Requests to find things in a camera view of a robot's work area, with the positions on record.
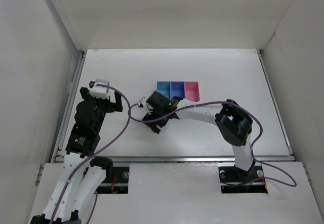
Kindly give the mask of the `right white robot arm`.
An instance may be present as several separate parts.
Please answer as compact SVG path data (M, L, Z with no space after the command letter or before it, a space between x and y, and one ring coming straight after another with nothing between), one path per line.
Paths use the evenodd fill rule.
M154 133L159 133L170 119L210 123L218 127L223 139L232 146L235 167L249 171L254 165L250 136L253 120L248 113L237 107L234 100L222 103L219 110L213 105L199 106L197 102L183 97L168 99L161 93L154 92L146 103L150 110L142 120Z

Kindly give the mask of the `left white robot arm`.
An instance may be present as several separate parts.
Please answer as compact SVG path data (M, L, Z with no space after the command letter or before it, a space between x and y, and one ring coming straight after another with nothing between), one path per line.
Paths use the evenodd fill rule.
M112 160L94 152L105 115L123 111L122 97L115 93L111 102L108 88L102 86L82 87L80 94L83 100L76 107L62 172L44 210L31 223L81 223L95 190L112 174Z

